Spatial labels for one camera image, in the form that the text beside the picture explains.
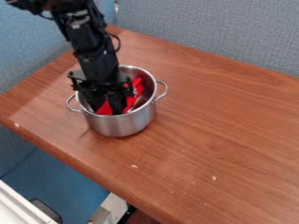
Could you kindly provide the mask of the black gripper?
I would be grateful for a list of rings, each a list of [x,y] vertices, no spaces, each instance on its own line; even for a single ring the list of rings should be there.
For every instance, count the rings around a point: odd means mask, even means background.
[[[127,107],[126,95],[134,94],[133,79],[119,69],[118,51],[113,43],[95,46],[74,44],[74,56],[81,69],[69,73],[73,89],[83,92],[89,105],[98,111],[106,101],[113,115]]]

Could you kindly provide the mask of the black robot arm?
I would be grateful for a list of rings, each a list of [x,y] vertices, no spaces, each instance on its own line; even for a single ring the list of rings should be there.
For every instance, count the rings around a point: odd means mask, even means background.
[[[119,70],[118,51],[122,42],[107,32],[105,15],[94,0],[6,0],[12,7],[42,16],[50,12],[74,49],[81,69],[69,73],[73,88],[81,92],[98,113],[110,106],[119,115],[134,93],[133,79]]]

